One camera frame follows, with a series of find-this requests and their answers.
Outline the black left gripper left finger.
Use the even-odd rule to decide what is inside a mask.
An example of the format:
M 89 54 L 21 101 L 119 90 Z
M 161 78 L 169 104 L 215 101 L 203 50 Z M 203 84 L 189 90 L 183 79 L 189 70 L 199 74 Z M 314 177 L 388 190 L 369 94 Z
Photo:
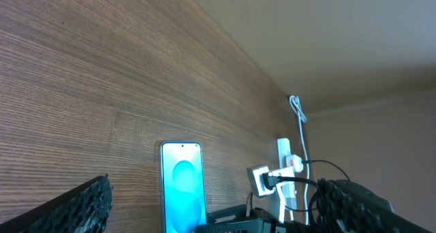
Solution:
M 108 175 L 97 176 L 1 224 L 1 232 L 104 232 L 112 209 Z

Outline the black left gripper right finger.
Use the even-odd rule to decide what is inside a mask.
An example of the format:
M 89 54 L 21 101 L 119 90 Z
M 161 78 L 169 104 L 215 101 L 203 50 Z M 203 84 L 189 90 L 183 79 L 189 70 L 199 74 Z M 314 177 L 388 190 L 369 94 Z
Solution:
M 393 212 L 391 204 L 348 180 L 317 181 L 315 193 L 321 232 L 427 232 Z

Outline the blue Galaxy smartphone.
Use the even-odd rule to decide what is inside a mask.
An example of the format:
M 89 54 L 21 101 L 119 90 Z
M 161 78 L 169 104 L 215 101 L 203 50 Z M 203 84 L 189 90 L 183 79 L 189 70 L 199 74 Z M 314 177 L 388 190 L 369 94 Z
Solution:
M 207 223 L 202 147 L 166 141 L 159 148 L 161 231 L 189 233 Z

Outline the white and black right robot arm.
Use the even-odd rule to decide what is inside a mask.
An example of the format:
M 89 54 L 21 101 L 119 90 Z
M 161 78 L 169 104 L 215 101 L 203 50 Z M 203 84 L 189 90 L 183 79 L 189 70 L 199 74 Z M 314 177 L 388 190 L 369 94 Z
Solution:
M 280 223 L 262 208 L 240 204 L 207 213 L 207 224 L 198 225 L 194 233 L 316 233 L 320 230 L 297 221 Z

